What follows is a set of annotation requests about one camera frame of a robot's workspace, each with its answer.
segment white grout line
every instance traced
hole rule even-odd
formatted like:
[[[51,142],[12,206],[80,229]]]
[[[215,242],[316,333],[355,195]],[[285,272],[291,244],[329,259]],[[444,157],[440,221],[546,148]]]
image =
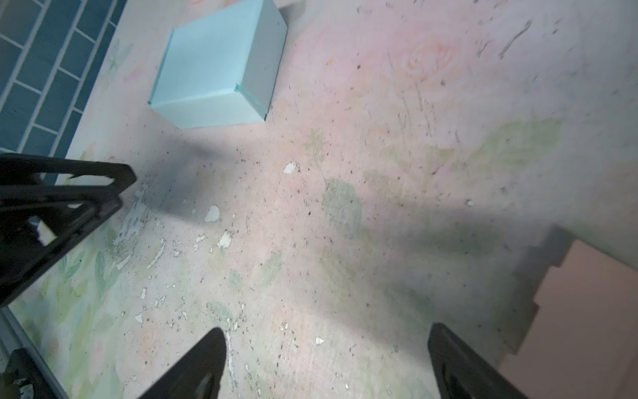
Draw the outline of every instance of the white grout line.
[[[36,22],[33,24],[33,27],[31,28],[31,32],[29,33],[29,38],[27,39],[27,42],[24,45],[24,49],[20,53],[20,56],[18,57],[18,61],[15,63],[15,66],[13,67],[11,76],[9,76],[9,79],[7,79],[6,81],[6,86],[4,87],[4,91],[0,93],[0,110],[2,109],[2,107],[4,107],[4,103],[6,103],[6,98],[9,97],[9,92],[11,91],[11,87],[13,86],[13,81],[18,76],[20,69],[22,69],[22,64],[24,63],[24,59],[27,57],[27,53],[29,52],[29,49],[31,48],[31,44],[33,43],[33,40],[36,37],[36,33],[38,32],[40,25],[42,25],[42,20],[44,19],[44,15],[47,13],[49,4],[51,4],[51,0],[46,0],[44,7],[42,7],[42,10],[40,10],[40,14],[38,14],[38,18],[36,19]],[[5,3],[0,3],[0,15],[3,12],[3,5],[5,5]]]
[[[58,69],[60,72],[64,72],[65,74],[67,74],[67,75],[69,75],[70,77],[74,78],[75,80],[80,80],[80,77],[75,76],[73,73],[71,73],[71,72],[69,72],[69,71],[65,70],[64,68],[62,68],[62,67],[60,67],[60,66],[58,66],[58,67],[57,67],[57,69]]]
[[[31,114],[31,119],[29,120],[27,130],[26,132],[24,132],[24,135],[22,136],[22,140],[20,141],[20,145],[18,146],[19,153],[22,152],[22,150],[24,149],[24,145],[27,144],[27,139],[29,138],[29,134],[31,134],[31,128],[33,127],[33,124],[35,123],[36,118],[38,117],[38,114],[40,113],[40,109],[42,109],[42,104],[44,103],[44,100],[47,97],[48,90],[51,88],[51,83],[53,83],[53,79],[56,76],[57,70],[60,68],[60,62],[62,62],[62,58],[64,57],[64,53],[66,52],[66,48],[68,47],[69,42],[71,41],[71,36],[73,36],[73,28],[77,26],[85,6],[86,6],[86,1],[82,1],[80,3],[80,7],[78,7],[77,12],[75,13],[75,18],[73,19],[73,22],[71,23],[72,28],[69,29],[69,31],[66,33],[66,38],[64,39],[62,48],[57,53],[56,61],[53,63],[53,69],[51,69],[51,72],[48,73],[47,82],[45,83],[44,88],[42,89],[42,94],[40,95],[40,98],[38,99],[38,103],[36,104],[36,107],[33,110],[33,114]]]
[[[86,40],[90,41],[91,43],[95,44],[95,40],[93,38],[91,38],[88,34],[82,32],[81,30],[79,30],[78,28],[75,28],[75,31],[77,33],[80,34],[80,36],[83,36]]]
[[[89,70],[91,69],[91,65],[93,64],[93,59],[95,58],[95,54],[98,52],[98,47],[100,46],[100,43],[102,42],[102,38],[104,37],[104,32],[107,31],[107,26],[108,26],[107,21],[110,21],[111,15],[113,15],[113,10],[115,9],[116,4],[117,4],[117,0],[113,0],[111,2],[111,7],[108,9],[108,13],[107,13],[107,19],[102,24],[102,29],[100,29],[100,34],[98,35],[98,39],[96,40],[96,45],[93,46],[93,50],[91,51],[89,60],[86,63],[86,68],[84,68],[84,72],[82,73],[82,76],[80,77],[80,83],[78,84],[78,87],[75,90],[75,94],[73,95],[73,98],[71,99],[72,105],[75,105],[75,102],[77,101],[78,96],[80,95],[80,90],[82,90],[82,86],[84,86],[84,81],[86,80],[86,76],[89,74]],[[56,153],[57,146],[60,144],[60,139],[62,139],[64,131],[66,130],[66,125],[69,123],[69,118],[71,117],[71,111],[77,111],[81,114],[84,114],[82,111],[76,109],[75,107],[69,107],[69,109],[66,110],[64,121],[62,121],[62,127],[60,127],[60,134],[56,137],[56,140],[53,142],[51,151],[48,154],[49,156],[53,156]]]
[[[16,47],[19,47],[19,48],[20,48],[20,50],[22,50],[22,49],[24,48],[24,46],[23,46],[23,45],[21,45],[20,43],[18,43],[18,42],[17,42],[17,41],[15,41],[15,40],[11,40],[11,39],[9,39],[8,37],[6,37],[5,35],[3,35],[2,33],[0,33],[0,39],[6,40],[6,41],[8,41],[9,43],[11,43],[12,45],[14,45],[14,46],[16,46]]]
[[[6,7],[9,5],[9,0],[0,0],[0,18],[2,18],[2,14],[6,10]]]
[[[31,87],[31,86],[29,86],[28,84],[24,84],[24,83],[22,83],[22,82],[21,82],[21,81],[19,81],[19,80],[14,80],[14,81],[13,81],[13,83],[15,83],[15,84],[16,84],[16,85],[18,85],[18,86],[22,86],[22,87],[24,87],[25,89],[29,89],[29,90],[31,90],[31,91],[32,91],[32,92],[34,92],[34,93],[42,94],[42,92],[41,92],[40,90],[36,89],[35,87]]]
[[[55,130],[53,130],[53,129],[49,129],[49,128],[47,128],[47,127],[44,127],[44,126],[42,126],[41,124],[34,123],[34,124],[33,124],[33,127],[34,127],[34,128],[38,128],[38,129],[40,129],[40,130],[44,130],[45,132],[53,133],[53,134],[54,134],[54,135],[56,135],[56,136],[59,134],[59,132],[56,132],[56,131],[55,131]]]

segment box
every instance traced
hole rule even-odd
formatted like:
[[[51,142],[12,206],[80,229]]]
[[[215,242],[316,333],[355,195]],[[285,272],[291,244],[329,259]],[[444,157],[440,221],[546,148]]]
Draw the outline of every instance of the box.
[[[287,31],[272,0],[243,0],[174,29],[149,105],[182,129],[263,122]]]

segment table surface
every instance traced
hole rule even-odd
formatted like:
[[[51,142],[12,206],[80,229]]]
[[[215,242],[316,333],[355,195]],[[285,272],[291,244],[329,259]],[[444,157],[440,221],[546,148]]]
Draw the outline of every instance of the table surface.
[[[221,397],[436,398],[431,323],[497,365],[556,227],[638,264],[635,1],[276,3],[266,122],[181,131],[147,105],[168,35],[226,4],[128,1],[68,158],[138,182],[11,306],[70,397],[221,326]]]

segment blue cube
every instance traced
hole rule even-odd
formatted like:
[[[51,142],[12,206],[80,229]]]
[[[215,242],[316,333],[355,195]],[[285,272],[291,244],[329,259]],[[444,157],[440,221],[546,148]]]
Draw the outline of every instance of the blue cube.
[[[182,129],[263,122],[287,31],[272,0],[243,0],[174,29],[151,108]]]

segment box top face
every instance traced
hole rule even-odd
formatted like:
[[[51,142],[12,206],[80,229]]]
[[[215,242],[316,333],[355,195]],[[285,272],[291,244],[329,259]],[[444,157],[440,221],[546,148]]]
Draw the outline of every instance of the box top face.
[[[152,105],[231,93],[241,83],[263,0],[243,0],[175,29]]]

